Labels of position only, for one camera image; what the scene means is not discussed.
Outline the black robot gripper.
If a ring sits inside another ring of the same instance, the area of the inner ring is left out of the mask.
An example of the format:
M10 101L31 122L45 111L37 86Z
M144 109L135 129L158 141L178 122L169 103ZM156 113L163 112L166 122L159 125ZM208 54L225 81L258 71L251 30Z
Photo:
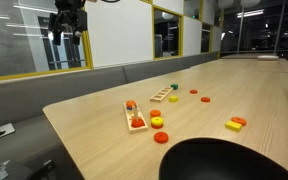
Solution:
M86 0L55 0L57 13L51 13L48 29L53 32L53 43L61 45L62 32L70 27L72 43L80 44L82 32L87 30L87 13L83 10Z

